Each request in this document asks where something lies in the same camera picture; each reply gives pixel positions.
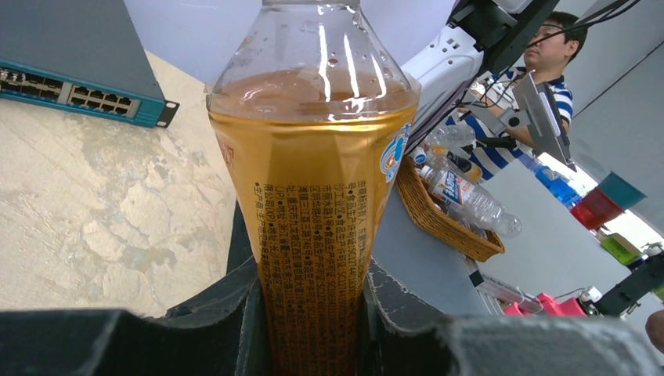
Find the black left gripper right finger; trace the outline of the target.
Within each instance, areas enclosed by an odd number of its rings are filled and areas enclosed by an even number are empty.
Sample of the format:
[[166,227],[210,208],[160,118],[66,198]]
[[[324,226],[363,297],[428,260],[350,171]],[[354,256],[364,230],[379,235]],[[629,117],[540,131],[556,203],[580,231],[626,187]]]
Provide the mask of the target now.
[[375,262],[363,292],[361,375],[660,375],[616,319],[448,316]]

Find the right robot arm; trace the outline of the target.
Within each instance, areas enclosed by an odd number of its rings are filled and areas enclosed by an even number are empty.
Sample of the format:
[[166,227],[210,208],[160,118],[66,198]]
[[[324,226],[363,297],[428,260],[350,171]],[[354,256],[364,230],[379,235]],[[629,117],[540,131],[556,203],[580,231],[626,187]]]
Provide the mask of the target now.
[[556,1],[459,1],[438,34],[401,66],[421,86],[404,150],[410,152],[478,77],[511,67],[556,6]]

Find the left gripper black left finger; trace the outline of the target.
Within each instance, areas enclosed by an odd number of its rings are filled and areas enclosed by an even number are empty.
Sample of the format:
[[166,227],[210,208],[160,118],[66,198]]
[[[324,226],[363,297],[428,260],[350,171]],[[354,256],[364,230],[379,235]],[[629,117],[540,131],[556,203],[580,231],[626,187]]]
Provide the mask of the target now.
[[252,259],[158,318],[124,309],[1,315],[4,375],[264,375],[269,368]]

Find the tea bottle with yellow-red label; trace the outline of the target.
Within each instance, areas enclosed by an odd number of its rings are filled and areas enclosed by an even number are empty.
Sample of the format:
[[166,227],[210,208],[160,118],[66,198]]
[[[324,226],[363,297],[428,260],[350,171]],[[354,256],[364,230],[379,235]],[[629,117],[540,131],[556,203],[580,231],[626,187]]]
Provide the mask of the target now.
[[265,1],[207,90],[276,375],[353,375],[374,239],[420,86],[357,1]]

